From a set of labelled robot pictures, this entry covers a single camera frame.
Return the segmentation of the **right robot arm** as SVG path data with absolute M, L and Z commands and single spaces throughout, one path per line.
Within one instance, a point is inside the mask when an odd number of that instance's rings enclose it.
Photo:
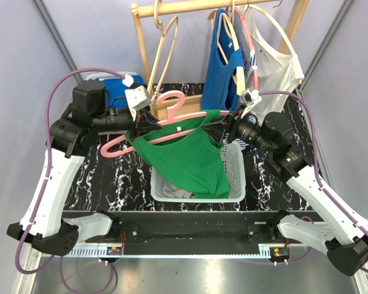
M 296 240 L 322 252 L 342 274 L 354 276 L 368 262 L 368 220 L 354 212 L 291 144 L 293 128 L 283 113 L 268 113 L 261 125 L 251 118 L 230 112 L 202 130 L 217 143 L 240 139 L 262 151 L 269 171 L 304 198 L 325 223 L 315 225 L 280 211 L 267 222 L 268 239 L 274 243 Z

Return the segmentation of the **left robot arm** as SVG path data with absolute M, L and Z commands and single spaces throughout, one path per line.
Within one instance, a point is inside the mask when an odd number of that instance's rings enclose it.
M 127 108 L 115 110 L 105 102 L 110 95 L 104 82 L 87 80 L 72 91 L 72 102 L 60 119 L 48 125 L 47 150 L 33 200 L 20 222 L 7 235 L 18 240 L 16 255 L 25 243 L 44 254 L 63 257 L 82 241 L 100 236 L 112 243 L 120 236 L 120 219 L 96 211 L 83 217 L 63 218 L 63 208 L 77 171 L 101 132 L 128 131 L 140 137 L 160 126 L 147 107 L 146 88 L 131 83 L 125 91 Z

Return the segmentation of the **blue tank top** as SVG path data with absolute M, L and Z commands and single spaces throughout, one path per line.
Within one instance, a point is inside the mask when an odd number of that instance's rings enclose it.
M 236 92 L 236 67 L 243 64 L 242 52 L 235 51 L 232 39 L 226 33 L 222 12 L 211 13 L 213 20 L 212 43 L 204 89 L 201 99 L 203 110 L 235 110 L 239 105 Z

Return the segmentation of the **green tank top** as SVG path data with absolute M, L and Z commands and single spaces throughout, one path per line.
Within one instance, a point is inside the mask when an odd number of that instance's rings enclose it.
M 201 127 L 220 116 L 207 110 L 205 116 L 167 124 L 135 140 L 138 155 L 169 183 L 197 198 L 228 198 L 229 183 L 215 143 Z

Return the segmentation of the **grey tank top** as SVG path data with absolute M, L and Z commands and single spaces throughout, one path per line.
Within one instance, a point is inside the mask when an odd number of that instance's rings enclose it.
M 193 198 L 194 197 L 192 192 L 178 188 L 169 182 L 164 183 L 163 194 L 167 198 Z

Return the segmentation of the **cream wooden hanger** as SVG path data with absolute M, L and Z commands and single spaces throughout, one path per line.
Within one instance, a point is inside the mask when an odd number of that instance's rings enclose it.
M 222 12 L 222 17 L 224 20 L 224 25 L 226 26 L 226 33 L 232 39 L 232 45 L 235 51 L 240 51 L 237 36 L 234 31 L 234 27 L 231 23 L 230 16 L 227 12 Z M 242 92 L 245 91 L 245 74 L 243 64 L 236 67 L 236 92 L 240 96 Z

